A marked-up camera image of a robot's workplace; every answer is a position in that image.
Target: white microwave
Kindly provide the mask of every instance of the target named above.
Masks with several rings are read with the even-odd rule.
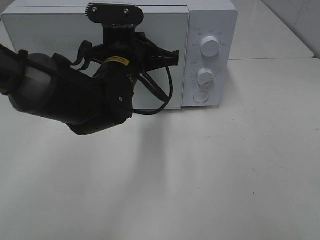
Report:
[[[16,51],[59,53],[74,61],[82,41],[102,43],[101,25],[85,15],[89,1],[16,0],[1,18]],[[230,0],[125,1],[144,13],[137,32],[144,32],[160,48],[179,50],[178,66],[170,67],[174,90],[167,109],[219,105],[238,16]],[[92,63],[84,73],[92,77],[98,68]],[[169,92],[165,69],[150,75]],[[137,84],[134,108],[157,109],[162,104]]]

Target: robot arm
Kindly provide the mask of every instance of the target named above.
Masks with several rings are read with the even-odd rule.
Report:
[[[177,66],[179,51],[158,48],[135,29],[143,19],[135,5],[89,3],[87,17],[103,27],[103,44],[84,41],[71,63],[55,53],[16,54],[0,45],[0,93],[12,106],[28,113],[67,124],[77,135],[93,134],[123,124],[133,113],[153,115],[163,110],[173,94],[169,66]],[[79,70],[72,66],[84,64]],[[83,74],[90,62],[101,64],[93,77]],[[148,74],[166,68],[170,94]],[[133,109],[137,81],[163,102],[153,111]]]

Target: timer knob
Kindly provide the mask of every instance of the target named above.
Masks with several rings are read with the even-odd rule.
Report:
[[[201,53],[208,57],[214,57],[220,51],[220,40],[216,36],[206,36],[200,43]]]
[[[209,84],[215,81],[215,74],[209,68],[202,68],[198,71],[196,80],[200,86]]]

